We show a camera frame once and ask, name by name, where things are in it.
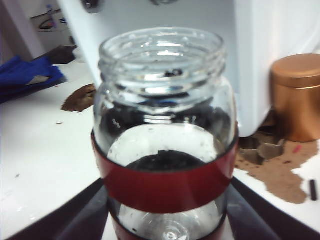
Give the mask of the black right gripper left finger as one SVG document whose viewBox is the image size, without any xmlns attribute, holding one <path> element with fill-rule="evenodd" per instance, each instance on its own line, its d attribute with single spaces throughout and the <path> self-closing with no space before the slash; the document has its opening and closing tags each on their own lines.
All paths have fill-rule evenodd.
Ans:
<svg viewBox="0 0 320 240">
<path fill-rule="evenodd" d="M 99 178 L 56 212 L 52 240 L 100 240 L 108 219 L 107 192 Z"/>
</svg>

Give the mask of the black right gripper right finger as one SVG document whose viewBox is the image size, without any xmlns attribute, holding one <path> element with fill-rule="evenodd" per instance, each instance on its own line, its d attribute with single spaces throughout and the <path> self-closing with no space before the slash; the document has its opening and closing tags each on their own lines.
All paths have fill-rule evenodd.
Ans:
<svg viewBox="0 0 320 240">
<path fill-rule="evenodd" d="M 236 180 L 228 187 L 227 215 L 235 240 L 279 240 L 280 237 L 254 210 L 236 187 Z"/>
</svg>

